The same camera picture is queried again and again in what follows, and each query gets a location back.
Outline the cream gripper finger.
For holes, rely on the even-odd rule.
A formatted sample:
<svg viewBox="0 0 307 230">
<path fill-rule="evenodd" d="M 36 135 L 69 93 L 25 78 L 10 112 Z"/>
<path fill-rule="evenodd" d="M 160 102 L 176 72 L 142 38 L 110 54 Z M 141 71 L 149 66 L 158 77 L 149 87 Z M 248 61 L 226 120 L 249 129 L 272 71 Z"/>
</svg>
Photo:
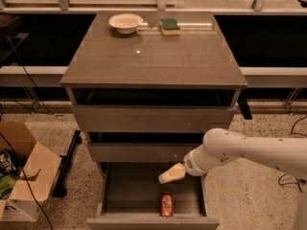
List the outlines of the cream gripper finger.
<svg viewBox="0 0 307 230">
<path fill-rule="evenodd" d="M 186 175 L 185 167 L 182 163 L 175 164 L 172 168 L 163 172 L 158 180 L 161 184 L 170 183 L 173 181 L 178 181 Z"/>
</svg>

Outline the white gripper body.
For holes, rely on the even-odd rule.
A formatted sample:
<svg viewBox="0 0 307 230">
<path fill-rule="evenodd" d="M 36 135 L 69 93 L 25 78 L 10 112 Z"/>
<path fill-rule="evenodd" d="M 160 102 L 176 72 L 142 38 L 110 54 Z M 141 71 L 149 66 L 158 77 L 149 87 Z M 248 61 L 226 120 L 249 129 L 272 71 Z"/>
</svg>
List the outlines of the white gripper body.
<svg viewBox="0 0 307 230">
<path fill-rule="evenodd" d="M 183 164 L 188 174 L 201 176 L 208 173 L 210 158 L 204 147 L 197 147 L 184 156 Z"/>
</svg>

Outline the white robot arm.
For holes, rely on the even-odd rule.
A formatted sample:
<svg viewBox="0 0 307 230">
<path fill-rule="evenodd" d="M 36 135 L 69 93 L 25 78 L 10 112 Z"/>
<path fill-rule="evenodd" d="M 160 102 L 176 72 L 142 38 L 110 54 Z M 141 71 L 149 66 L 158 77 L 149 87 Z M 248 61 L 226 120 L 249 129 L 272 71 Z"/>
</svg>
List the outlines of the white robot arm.
<svg viewBox="0 0 307 230">
<path fill-rule="evenodd" d="M 186 174 L 206 175 L 211 169 L 245 158 L 271 169 L 307 179 L 307 139 L 247 137 L 223 128 L 205 132 L 202 143 L 189 151 L 182 163 L 163 172 L 161 184 L 178 181 Z"/>
</svg>

